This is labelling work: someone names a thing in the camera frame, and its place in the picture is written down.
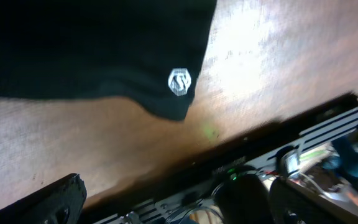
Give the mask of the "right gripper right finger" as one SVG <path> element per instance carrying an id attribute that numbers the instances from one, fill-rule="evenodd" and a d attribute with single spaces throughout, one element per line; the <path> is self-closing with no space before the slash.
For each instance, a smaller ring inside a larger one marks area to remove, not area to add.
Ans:
<path id="1" fill-rule="evenodd" d="M 358 224 L 357 215 L 290 180 L 275 179 L 268 199 L 273 219 L 278 224 L 286 224 L 290 213 L 310 224 Z"/>

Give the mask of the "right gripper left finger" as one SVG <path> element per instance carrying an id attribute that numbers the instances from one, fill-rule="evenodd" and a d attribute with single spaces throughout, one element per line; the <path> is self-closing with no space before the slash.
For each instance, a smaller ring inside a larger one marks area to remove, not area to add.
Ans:
<path id="1" fill-rule="evenodd" d="M 84 181 L 71 173 L 0 210 L 0 224 L 71 224 L 87 196 Z"/>

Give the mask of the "black t-shirt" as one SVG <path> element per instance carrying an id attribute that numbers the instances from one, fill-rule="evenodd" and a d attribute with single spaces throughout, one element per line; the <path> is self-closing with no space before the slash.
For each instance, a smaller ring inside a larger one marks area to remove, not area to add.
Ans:
<path id="1" fill-rule="evenodd" d="M 0 0 L 0 97 L 124 96 L 185 119 L 216 1 Z"/>

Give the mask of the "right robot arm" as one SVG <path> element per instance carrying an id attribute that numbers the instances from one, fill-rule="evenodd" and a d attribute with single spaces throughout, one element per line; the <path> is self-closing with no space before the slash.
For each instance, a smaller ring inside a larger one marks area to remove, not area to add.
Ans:
<path id="1" fill-rule="evenodd" d="M 358 223 L 358 193 L 321 189 L 302 172 L 198 166 L 85 208 L 85 183 L 70 174 L 0 210 L 0 223 Z"/>

